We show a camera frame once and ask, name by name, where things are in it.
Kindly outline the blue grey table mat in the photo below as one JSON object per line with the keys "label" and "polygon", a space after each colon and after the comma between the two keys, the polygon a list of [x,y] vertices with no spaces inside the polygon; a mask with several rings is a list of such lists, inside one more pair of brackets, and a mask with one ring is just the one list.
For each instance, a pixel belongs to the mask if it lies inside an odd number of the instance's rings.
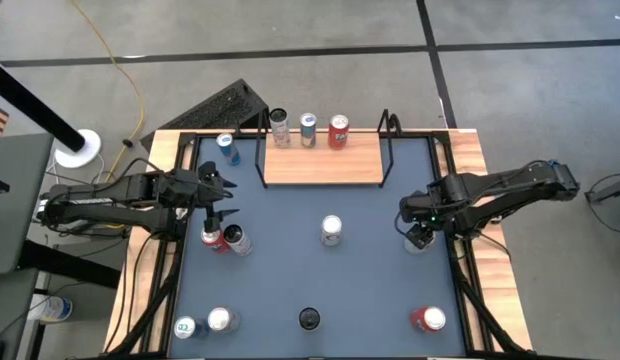
{"label": "blue grey table mat", "polygon": [[[177,316],[204,320],[218,306],[240,315],[237,330],[174,339],[173,358],[299,358],[461,355],[464,340],[448,251],[437,239],[416,255],[404,249],[395,223],[401,198],[433,178],[425,139],[393,141],[394,166],[382,187],[265,187],[254,165],[255,143],[241,140],[232,166],[213,139],[200,143],[200,162],[213,161],[236,184],[219,202],[238,209],[230,223],[250,238],[250,255],[218,254],[201,240],[203,211],[191,217],[183,253]],[[328,215],[342,221],[341,241],[321,242]],[[415,329],[410,313],[436,306],[446,315],[438,332]],[[319,328],[304,331],[299,312],[316,308]]]}

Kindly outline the white Celsius can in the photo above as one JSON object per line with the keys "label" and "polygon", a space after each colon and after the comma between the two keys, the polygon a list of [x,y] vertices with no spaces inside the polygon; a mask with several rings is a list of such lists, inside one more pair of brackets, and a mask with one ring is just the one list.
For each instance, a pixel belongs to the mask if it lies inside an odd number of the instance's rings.
{"label": "white Celsius can", "polygon": [[239,256],[250,255],[253,245],[245,230],[237,225],[230,224],[224,229],[224,240]]}
{"label": "white Celsius can", "polygon": [[283,108],[275,108],[269,114],[269,123],[275,146],[287,148],[290,146],[290,133],[287,112]]}

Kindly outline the white bottle blue label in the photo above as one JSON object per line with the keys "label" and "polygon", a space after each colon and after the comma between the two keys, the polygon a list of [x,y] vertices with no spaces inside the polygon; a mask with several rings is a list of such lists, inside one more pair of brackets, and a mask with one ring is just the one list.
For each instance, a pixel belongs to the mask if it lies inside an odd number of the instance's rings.
{"label": "white bottle blue label", "polygon": [[73,302],[64,297],[34,294],[27,319],[46,323],[65,321],[72,313]]}

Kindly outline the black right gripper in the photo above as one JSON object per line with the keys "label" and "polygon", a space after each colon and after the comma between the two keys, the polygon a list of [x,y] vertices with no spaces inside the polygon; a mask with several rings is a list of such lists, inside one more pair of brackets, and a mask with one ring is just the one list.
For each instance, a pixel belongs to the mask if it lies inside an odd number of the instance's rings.
{"label": "black right gripper", "polygon": [[399,202],[399,216],[413,225],[406,233],[406,249],[426,249],[433,242],[433,231],[442,230],[449,204],[436,203],[427,193],[416,192]]}

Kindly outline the blue silver Red Bull can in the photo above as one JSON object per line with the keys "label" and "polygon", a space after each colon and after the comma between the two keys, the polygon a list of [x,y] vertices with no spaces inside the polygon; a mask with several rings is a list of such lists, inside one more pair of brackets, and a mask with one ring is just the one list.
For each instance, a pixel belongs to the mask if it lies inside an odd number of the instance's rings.
{"label": "blue silver Red Bull can", "polygon": [[301,145],[305,148],[313,148],[316,144],[317,118],[312,113],[304,113],[300,116]]}
{"label": "blue silver Red Bull can", "polygon": [[174,335],[181,340],[204,338],[210,332],[208,324],[191,316],[179,317],[173,326]]}
{"label": "blue silver Red Bull can", "polygon": [[236,166],[241,162],[241,157],[232,134],[221,133],[216,138],[216,143],[222,155],[230,165]]}

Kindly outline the grey desk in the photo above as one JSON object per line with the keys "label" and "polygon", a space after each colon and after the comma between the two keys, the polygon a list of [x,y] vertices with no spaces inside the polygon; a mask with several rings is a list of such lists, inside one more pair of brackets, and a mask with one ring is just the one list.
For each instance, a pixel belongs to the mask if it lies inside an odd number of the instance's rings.
{"label": "grey desk", "polygon": [[16,358],[38,277],[18,263],[52,142],[49,134],[0,138],[0,181],[9,185],[0,193],[0,360]]}

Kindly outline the black can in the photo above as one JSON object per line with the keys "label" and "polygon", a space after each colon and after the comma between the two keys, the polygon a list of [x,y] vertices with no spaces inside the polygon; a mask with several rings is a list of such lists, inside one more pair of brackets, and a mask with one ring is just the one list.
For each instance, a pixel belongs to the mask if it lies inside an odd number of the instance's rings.
{"label": "black can", "polygon": [[299,312],[298,323],[306,332],[315,331],[321,324],[321,315],[316,308],[305,307]]}

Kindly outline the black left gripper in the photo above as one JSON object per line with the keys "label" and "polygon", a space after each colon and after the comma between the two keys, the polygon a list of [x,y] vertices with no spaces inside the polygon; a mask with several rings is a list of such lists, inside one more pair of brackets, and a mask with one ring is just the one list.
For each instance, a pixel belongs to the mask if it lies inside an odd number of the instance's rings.
{"label": "black left gripper", "polygon": [[[170,208],[206,208],[225,198],[223,188],[235,187],[220,175],[215,162],[206,161],[199,166],[198,177],[183,169],[163,173],[159,178],[159,203]],[[238,209],[207,210],[204,230],[220,230],[224,218],[236,212]]]}

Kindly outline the red Fanta can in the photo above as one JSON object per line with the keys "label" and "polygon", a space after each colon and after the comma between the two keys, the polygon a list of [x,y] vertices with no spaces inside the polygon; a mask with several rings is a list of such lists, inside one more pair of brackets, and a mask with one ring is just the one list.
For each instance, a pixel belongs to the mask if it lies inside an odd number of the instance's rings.
{"label": "red Fanta can", "polygon": [[342,149],[349,134],[349,120],[345,115],[335,115],[330,119],[328,144],[332,149]]}
{"label": "red Fanta can", "polygon": [[206,247],[218,254],[225,253],[230,249],[221,229],[214,231],[203,229],[201,240]]}
{"label": "red Fanta can", "polygon": [[446,325],[446,315],[436,306],[423,306],[413,310],[409,319],[411,325],[425,332],[441,331]]}

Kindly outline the wooden shelf black metal frame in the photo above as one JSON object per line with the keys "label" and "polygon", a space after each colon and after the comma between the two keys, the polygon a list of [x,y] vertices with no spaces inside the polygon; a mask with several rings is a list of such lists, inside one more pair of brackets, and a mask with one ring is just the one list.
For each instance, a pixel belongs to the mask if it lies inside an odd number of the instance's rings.
{"label": "wooden shelf black metal frame", "polygon": [[258,129],[255,166],[262,184],[269,185],[375,185],[382,187],[393,166],[393,139],[402,134],[398,117],[382,112],[375,129],[354,129],[349,125],[342,149],[328,144],[328,128],[316,122],[316,144],[301,145],[300,122],[289,129],[290,146],[275,146],[272,130]]}

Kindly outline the black pole white round base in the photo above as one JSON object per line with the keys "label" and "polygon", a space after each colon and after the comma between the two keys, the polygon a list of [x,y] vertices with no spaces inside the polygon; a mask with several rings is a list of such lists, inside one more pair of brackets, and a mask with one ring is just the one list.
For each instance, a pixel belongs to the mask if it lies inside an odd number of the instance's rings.
{"label": "black pole white round base", "polygon": [[94,130],[73,128],[1,64],[0,96],[53,136],[54,160],[62,167],[81,168],[100,155],[102,141]]}

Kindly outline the grey stand foot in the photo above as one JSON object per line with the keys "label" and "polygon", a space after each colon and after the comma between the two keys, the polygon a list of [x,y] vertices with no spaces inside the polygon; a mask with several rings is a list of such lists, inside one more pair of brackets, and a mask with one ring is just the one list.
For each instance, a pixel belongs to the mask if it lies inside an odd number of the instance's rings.
{"label": "grey stand foot", "polygon": [[601,182],[611,179],[613,177],[619,177],[619,174],[612,174],[609,176],[606,176],[600,180],[598,180],[591,188],[589,191],[587,191],[585,193],[585,197],[586,200],[588,201],[589,204],[598,204],[601,203],[605,200],[608,199],[612,199],[612,198],[620,198],[620,180],[616,181],[614,183],[612,183],[611,185],[605,186],[604,188],[601,188],[600,190],[596,190],[595,187],[600,184]]}

